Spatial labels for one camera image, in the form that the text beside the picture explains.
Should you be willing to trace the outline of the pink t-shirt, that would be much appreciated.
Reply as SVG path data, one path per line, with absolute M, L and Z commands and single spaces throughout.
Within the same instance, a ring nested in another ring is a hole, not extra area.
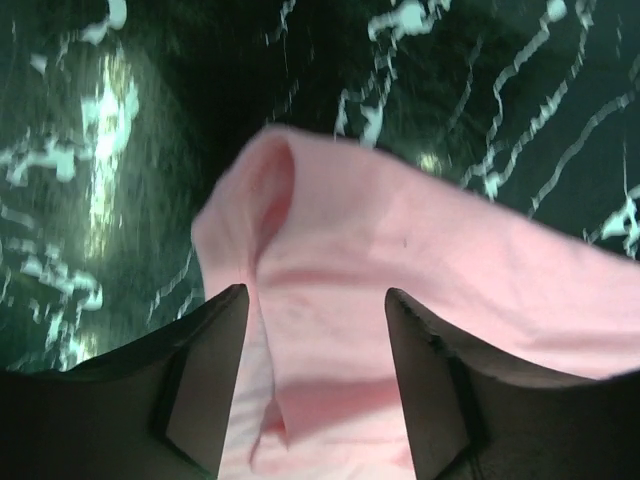
M 207 297 L 249 293 L 224 479 L 410 479 L 398 289 L 516 358 L 639 376 L 639 265 L 384 153 L 268 128 L 192 227 Z

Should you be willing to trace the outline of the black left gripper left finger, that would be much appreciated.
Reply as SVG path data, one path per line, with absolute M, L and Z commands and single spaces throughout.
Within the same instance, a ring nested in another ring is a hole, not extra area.
M 1 376 L 5 479 L 214 479 L 249 296 L 191 314 L 76 367 Z

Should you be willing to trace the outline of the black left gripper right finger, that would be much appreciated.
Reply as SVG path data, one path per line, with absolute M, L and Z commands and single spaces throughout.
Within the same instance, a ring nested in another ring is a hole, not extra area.
M 589 380 L 532 364 L 398 289 L 385 313 L 420 479 L 635 479 L 639 376 Z

